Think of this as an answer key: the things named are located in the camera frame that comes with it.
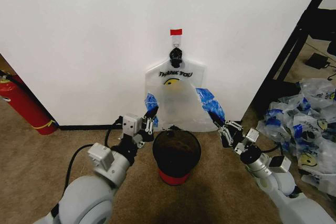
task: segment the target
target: red trash can base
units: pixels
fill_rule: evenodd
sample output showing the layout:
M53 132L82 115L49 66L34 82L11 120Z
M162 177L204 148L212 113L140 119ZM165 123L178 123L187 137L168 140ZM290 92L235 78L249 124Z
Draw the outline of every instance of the red trash can base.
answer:
M160 169L159 169L159 174L162 180L171 186L178 186L178 185L183 184L190 175L190 173L188 173L184 175L182 178L174 178L174 177L168 176L167 174L164 174L163 171L161 171Z

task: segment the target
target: brown carpet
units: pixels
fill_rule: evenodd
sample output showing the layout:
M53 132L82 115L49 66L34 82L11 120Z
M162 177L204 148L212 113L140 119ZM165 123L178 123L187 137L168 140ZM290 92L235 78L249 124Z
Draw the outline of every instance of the brown carpet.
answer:
M106 131L57 131L42 136L6 102L0 102L1 223L32 223L58 202L66 169L74 151L88 143L103 143ZM245 127L255 126L252 109ZM110 135L118 143L120 131ZM223 149L217 132L195 133L202 157L182 186L162 182L152 155L152 143L138 151L134 165L117 192L110 223L281 223L277 208L245 171L238 155ZM273 143L260 137L258 145ZM296 165L291 169L306 195L320 203L333 217L334 206L326 197L300 181ZM82 151L76 158L71 180L92 174Z

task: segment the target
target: white wall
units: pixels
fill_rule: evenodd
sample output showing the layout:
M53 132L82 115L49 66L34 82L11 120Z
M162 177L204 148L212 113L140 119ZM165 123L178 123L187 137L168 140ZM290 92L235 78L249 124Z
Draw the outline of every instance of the white wall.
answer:
M336 0L323 0L319 8L320 9L336 9Z
M59 124L110 124L144 113L144 73L183 28L183 57L239 120L309 2L0 0L0 52Z

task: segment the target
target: pile of plastic bags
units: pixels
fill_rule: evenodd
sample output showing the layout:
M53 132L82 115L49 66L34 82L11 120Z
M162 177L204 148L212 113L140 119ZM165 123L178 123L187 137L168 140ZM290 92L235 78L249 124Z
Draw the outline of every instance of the pile of plastic bags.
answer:
M302 180L336 196L336 87L303 79L301 91L272 102L257 130L298 159Z

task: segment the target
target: red tape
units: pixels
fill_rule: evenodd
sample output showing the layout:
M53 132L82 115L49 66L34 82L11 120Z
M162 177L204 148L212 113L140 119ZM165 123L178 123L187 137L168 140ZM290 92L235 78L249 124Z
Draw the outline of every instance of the red tape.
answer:
M182 29L173 30L170 29L170 35L182 35Z

